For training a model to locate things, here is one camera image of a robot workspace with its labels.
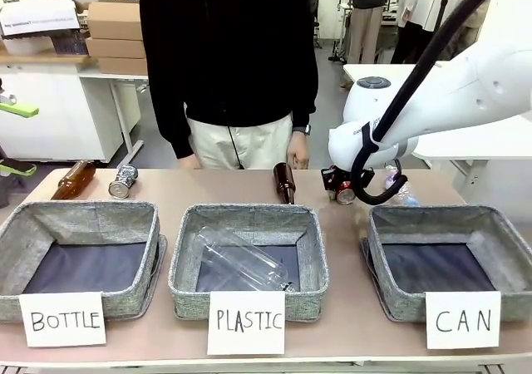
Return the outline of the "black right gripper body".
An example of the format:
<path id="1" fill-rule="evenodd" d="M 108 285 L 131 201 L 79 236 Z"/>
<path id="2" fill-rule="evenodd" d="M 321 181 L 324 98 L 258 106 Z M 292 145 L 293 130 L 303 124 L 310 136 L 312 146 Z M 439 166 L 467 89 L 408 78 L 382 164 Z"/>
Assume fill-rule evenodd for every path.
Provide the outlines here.
<path id="1" fill-rule="evenodd" d="M 321 176 L 323 179 L 324 189 L 326 191 L 340 192 L 344 189 L 352 189 L 351 173 L 339 169 L 336 165 L 329 168 L 321 169 Z M 368 187 L 374 177 L 374 170 L 363 170 L 361 174 L 360 184 L 363 188 Z"/>

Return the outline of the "person's left hand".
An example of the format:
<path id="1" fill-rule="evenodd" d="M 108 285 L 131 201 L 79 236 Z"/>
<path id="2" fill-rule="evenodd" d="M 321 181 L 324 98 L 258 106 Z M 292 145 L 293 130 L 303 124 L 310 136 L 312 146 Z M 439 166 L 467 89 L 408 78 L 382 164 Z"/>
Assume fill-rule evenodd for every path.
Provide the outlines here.
<path id="1" fill-rule="evenodd" d="M 293 170 L 306 170 L 309 165 L 310 152 L 308 149 L 308 137 L 294 131 L 288 143 L 287 162 Z"/>

